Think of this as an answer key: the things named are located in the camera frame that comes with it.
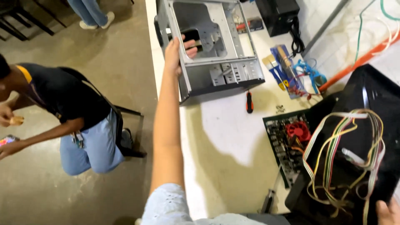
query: phone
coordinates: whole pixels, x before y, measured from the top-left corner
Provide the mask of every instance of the phone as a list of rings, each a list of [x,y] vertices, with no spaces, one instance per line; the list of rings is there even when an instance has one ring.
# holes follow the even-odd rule
[[[16,137],[14,135],[7,135],[7,136],[5,136],[4,138],[2,138],[0,140],[0,146],[3,146],[5,144],[7,144],[7,143],[11,143],[13,141],[19,141],[19,140],[20,140],[19,137]]]

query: person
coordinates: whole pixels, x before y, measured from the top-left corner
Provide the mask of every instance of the person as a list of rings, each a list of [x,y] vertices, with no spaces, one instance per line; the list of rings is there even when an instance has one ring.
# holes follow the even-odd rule
[[[279,215],[268,214],[223,214],[213,219],[192,221],[185,198],[184,159],[180,141],[179,91],[179,41],[174,38],[165,49],[165,66],[162,76],[160,97],[154,119],[153,171],[150,196],[141,219],[141,225],[289,225]],[[186,54],[193,58],[196,48],[190,48],[194,41],[184,43]],[[376,203],[379,225],[400,225],[400,208],[392,199],[389,206],[383,201]]]
[[[12,91],[18,96],[8,100]],[[0,160],[58,137],[61,137],[61,164],[69,175],[90,168],[96,173],[106,173],[124,160],[115,143],[116,114],[104,97],[65,69],[33,63],[9,65],[0,54],[0,102],[3,102],[0,104],[3,127],[10,125],[15,110],[34,104],[55,115],[61,123],[41,134],[0,146]],[[132,146],[128,129],[122,131],[121,145]]]
[[[100,10],[96,0],[68,0],[71,8],[82,19],[79,25],[84,30],[94,30],[99,26],[107,29],[115,18],[113,12],[106,15]]]

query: man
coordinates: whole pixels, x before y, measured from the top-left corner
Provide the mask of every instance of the man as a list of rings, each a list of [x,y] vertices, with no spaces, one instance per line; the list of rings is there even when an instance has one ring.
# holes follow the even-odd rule
[[[11,91],[18,96],[6,101]],[[103,97],[60,68],[31,63],[8,65],[0,54],[0,125],[8,127],[13,111],[38,105],[55,115],[60,125],[28,139],[0,147],[0,160],[36,143],[61,137],[64,171],[78,175],[92,168],[113,170],[124,160],[115,144],[116,115]],[[122,131],[123,146],[132,145],[129,130]]]

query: black shirt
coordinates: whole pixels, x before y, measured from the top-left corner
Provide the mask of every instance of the black shirt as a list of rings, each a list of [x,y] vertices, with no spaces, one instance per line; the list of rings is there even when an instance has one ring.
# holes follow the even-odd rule
[[[30,84],[28,96],[55,115],[60,123],[83,117],[86,130],[107,117],[111,107],[91,87],[60,68],[50,68],[33,63],[20,63]]]

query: orange and black screwdriver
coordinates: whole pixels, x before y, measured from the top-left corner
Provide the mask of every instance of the orange and black screwdriver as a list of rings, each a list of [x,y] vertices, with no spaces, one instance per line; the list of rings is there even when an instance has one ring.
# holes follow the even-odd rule
[[[246,97],[247,97],[247,102],[246,102],[247,113],[252,113],[254,107],[253,107],[253,101],[251,100],[251,92],[249,90],[247,90]]]

